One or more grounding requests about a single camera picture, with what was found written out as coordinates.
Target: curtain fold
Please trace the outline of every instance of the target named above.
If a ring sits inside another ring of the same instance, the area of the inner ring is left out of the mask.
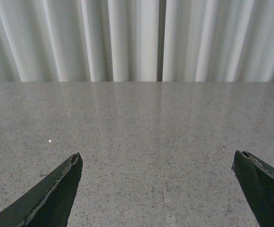
[[[0,0],[0,81],[157,81],[157,72],[274,81],[274,0]]]

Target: pleated fabric backdrop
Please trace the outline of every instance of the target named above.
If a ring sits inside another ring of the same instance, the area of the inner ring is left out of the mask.
[[[274,81],[274,0],[0,0],[0,81]]]

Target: granite floor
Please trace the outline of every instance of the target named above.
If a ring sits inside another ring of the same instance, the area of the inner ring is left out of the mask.
[[[0,82],[0,211],[79,152],[68,227],[258,227],[236,150],[274,167],[274,83]]]

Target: floor seam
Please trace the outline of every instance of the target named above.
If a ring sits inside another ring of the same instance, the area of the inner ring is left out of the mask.
[[[158,125],[158,114],[157,114],[157,103],[156,103],[156,97],[155,97],[155,84],[153,83],[153,93],[154,93],[154,103],[155,103],[155,118],[156,118],[156,125],[157,125],[157,146],[158,146],[158,152],[159,152],[159,160],[160,160],[160,169],[161,169],[161,184],[162,184],[162,192],[163,192],[163,207],[164,207],[164,214],[165,214],[165,225],[168,226],[167,223],[167,217],[166,217],[166,203],[165,203],[165,194],[164,194],[164,183],[163,183],[163,169],[162,169],[162,158],[161,158],[161,152],[160,152],[160,143],[159,143],[159,125]]]

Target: gray granite tile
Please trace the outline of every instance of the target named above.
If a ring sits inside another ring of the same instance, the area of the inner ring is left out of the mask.
[[[274,166],[274,84],[157,83],[168,226],[258,227],[231,171],[235,150]]]
[[[165,226],[154,110],[152,83],[0,83],[0,211],[80,152],[69,227]]]

